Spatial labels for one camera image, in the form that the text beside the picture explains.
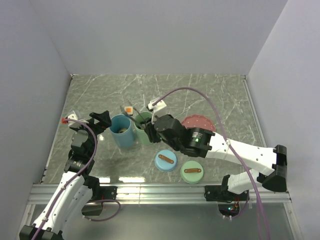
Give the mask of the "cream steamed bun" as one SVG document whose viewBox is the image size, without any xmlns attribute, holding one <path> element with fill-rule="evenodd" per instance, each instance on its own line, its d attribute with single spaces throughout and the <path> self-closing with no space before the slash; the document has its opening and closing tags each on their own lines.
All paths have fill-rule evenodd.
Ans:
<svg viewBox="0 0 320 240">
<path fill-rule="evenodd" d="M 124 133 L 126 130 L 127 130 L 126 128 L 121 128 L 121 129 L 119 130 L 119 133 Z"/>
</svg>

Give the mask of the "orange sushi roll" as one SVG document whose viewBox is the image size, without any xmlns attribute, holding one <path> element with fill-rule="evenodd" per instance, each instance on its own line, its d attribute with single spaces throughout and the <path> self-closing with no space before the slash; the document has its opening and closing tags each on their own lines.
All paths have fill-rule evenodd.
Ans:
<svg viewBox="0 0 320 240">
<path fill-rule="evenodd" d="M 124 111 L 130 116 L 132 116 L 134 114 L 134 109 L 132 106 L 125 106 Z"/>
</svg>

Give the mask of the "blue lid with handle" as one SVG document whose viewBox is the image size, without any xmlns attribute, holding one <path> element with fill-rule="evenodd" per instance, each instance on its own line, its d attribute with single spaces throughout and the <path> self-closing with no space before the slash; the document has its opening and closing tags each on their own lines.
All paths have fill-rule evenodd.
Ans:
<svg viewBox="0 0 320 240">
<path fill-rule="evenodd" d="M 162 172 L 171 172 L 176 168 L 178 159 L 171 150 L 164 149 L 155 155 L 154 163 L 158 170 Z"/>
</svg>

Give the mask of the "green lid with handle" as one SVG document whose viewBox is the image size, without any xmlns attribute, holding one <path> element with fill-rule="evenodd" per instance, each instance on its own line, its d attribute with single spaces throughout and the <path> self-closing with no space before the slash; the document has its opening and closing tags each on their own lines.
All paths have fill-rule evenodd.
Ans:
<svg viewBox="0 0 320 240">
<path fill-rule="evenodd" d="M 204 177 L 204 169 L 199 162 L 190 160 L 182 165 L 180 168 L 180 174 L 186 183 L 197 184 Z"/>
</svg>

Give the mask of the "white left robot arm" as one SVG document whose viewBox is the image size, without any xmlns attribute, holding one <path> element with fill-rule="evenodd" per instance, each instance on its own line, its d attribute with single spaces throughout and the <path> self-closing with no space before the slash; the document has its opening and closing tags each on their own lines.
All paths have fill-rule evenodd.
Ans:
<svg viewBox="0 0 320 240">
<path fill-rule="evenodd" d="M 77 215 L 90 220 L 83 214 L 87 204 L 116 203 L 117 187 L 102 186 L 90 172 L 95 163 L 98 136 L 111 127 L 109 111 L 92 112 L 89 119 L 82 119 L 76 111 L 70 112 L 61 122 L 75 131 L 71 149 L 59 185 L 42 213 L 31 225 L 24 225 L 19 232 L 21 240 L 64 240 L 67 225 Z"/>
</svg>

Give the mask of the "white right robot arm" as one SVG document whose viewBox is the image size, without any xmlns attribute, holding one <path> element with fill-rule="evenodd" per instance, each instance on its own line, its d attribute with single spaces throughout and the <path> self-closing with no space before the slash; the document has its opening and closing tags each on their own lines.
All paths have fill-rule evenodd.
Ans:
<svg viewBox="0 0 320 240">
<path fill-rule="evenodd" d="M 148 121 L 144 131 L 150 142 L 164 142 L 189 157 L 220 159 L 247 168 L 243 173 L 223 177 L 220 194 L 226 200 L 255 187 L 276 193 L 287 191 L 287 148 L 283 145 L 260 147 L 204 128 L 186 128 L 169 114 Z"/>
</svg>

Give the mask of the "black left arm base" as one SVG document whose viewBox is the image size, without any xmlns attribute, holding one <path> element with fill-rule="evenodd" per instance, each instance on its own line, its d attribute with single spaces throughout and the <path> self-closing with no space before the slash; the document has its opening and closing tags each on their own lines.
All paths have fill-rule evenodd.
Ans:
<svg viewBox="0 0 320 240">
<path fill-rule="evenodd" d="M 97 200 L 115 200 L 117 197 L 118 187 L 111 186 L 98 186 L 95 190 L 92 191 L 92 201 Z"/>
</svg>

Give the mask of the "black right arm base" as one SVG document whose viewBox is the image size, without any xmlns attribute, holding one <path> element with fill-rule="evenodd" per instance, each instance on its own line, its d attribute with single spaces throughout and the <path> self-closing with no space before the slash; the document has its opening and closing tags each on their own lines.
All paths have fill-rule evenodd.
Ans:
<svg viewBox="0 0 320 240">
<path fill-rule="evenodd" d="M 245 190 L 242 193 L 233 193 L 229 191 L 230 175 L 225 175 L 222 179 L 221 185 L 205 185 L 204 198 L 207 202 L 232 203 L 234 201 L 249 200 L 249 191 Z"/>
</svg>

